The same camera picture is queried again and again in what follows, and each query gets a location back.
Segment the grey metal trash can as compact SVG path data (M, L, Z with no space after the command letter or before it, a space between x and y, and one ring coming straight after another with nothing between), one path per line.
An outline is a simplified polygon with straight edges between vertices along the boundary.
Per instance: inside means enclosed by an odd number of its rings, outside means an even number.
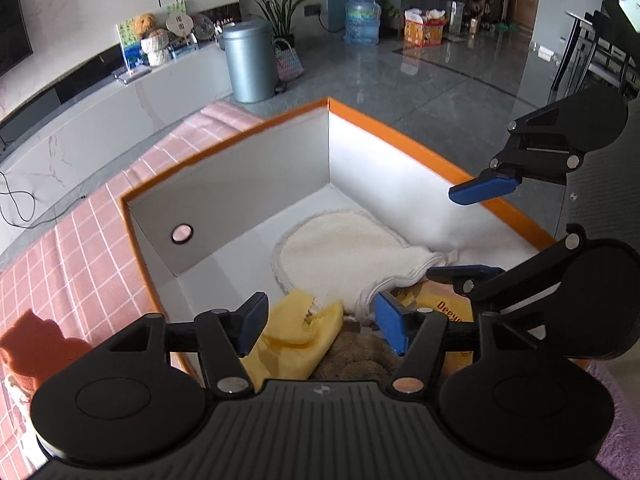
M279 83L272 26L255 18L227 25L221 47L226 52L234 98L244 104L271 99Z

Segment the orange bear-shaped sponge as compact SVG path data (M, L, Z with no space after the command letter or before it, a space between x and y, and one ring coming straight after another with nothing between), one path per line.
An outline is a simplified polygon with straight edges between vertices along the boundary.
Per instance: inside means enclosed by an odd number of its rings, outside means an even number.
M79 338L66 338L53 320L25 312L1 336L1 361L26 393L37 389L92 349Z

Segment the pink white crochet piece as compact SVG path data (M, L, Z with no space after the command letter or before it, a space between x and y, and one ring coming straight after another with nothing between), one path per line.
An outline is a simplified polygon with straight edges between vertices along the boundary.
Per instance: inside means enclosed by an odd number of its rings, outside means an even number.
M39 468L46 460L37 443L36 433L29 416L32 395L24 390L13 375L3 379L4 390L10 398L11 413L18 430L20 448L26 460L35 468Z

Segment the brown plush toy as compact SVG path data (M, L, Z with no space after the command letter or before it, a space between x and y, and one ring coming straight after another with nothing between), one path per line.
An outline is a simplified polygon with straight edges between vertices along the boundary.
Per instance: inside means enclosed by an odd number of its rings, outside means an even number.
M388 343L375 335L339 333L310 375L310 379L335 382L374 380L385 384L401 362Z

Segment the orange cardboard box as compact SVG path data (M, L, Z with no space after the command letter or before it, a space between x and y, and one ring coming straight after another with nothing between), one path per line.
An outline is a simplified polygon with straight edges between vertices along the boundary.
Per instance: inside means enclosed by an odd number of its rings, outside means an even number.
M390 292L454 322L470 304L427 281L433 266L511 269L552 237L504 200L459 206L451 162L327 100L206 148L122 201L134 253L173 323L237 309L270 315L243 365L265 380L385 380L398 357L374 322Z

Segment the yellow cloth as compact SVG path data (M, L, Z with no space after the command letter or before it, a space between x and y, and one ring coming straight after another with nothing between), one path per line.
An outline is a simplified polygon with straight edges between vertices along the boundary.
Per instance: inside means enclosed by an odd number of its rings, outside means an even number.
M267 379L308 379L331 348L343 326L343 305L312 313L313 305L311 294L294 289L270 309L254 348L241 359L256 391Z

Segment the blue water jug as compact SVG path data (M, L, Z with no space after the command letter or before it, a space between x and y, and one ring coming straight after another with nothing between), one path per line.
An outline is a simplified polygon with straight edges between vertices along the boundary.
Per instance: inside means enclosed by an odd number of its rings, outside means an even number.
M378 44L381 7L375 0L348 0L345 4L345 44L375 46Z

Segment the black wall television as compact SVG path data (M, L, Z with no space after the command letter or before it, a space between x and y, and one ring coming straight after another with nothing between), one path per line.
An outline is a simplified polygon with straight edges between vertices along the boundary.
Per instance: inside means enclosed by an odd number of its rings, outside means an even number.
M0 74L4 76L32 55L21 0L0 0Z

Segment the red yellow gift box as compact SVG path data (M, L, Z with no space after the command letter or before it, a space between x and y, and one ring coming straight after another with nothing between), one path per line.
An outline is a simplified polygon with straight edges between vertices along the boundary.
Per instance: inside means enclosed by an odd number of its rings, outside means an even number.
M446 17L445 10L405 10L404 41L419 48L439 46L447 23Z

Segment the woven small basket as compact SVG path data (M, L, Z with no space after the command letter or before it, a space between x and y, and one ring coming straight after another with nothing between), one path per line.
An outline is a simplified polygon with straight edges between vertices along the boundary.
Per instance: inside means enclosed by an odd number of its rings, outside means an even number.
M280 81L291 82L303 76L304 66L292 44L284 38L276 38L273 40L273 47Z

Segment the pink checkered tablecloth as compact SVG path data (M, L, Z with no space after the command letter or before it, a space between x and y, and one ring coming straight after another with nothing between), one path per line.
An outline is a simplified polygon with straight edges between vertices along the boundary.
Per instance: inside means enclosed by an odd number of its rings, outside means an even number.
M259 122L242 108L218 101L126 162L2 271L2 330L32 312L58 324L66 337L99 344L153 311L120 199L162 170Z

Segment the black dining chairs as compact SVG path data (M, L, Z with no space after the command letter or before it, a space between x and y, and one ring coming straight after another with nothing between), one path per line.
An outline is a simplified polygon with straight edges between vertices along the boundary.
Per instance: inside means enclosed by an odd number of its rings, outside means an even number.
M566 98L595 84L606 84L627 100L639 96L639 63L624 38L623 27L606 13L594 11L573 19L548 102Z

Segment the white round towel pad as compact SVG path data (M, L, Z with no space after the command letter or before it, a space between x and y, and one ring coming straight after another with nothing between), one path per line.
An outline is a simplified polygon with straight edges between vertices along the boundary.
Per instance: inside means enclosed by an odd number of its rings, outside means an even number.
M316 313L341 301L344 315L362 324L373 321L373 298L410 287L434 266L459 260L458 252L433 252L411 245L370 214L331 210L289 229L274 246L271 267L286 292L301 289L314 297Z

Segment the white TV console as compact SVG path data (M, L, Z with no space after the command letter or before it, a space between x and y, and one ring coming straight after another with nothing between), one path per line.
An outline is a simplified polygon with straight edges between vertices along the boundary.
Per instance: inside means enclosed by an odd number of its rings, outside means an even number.
M1 248L23 231L17 211L41 217L73 188L163 128L231 93L226 54L210 44L130 84L99 88L36 131L1 163Z

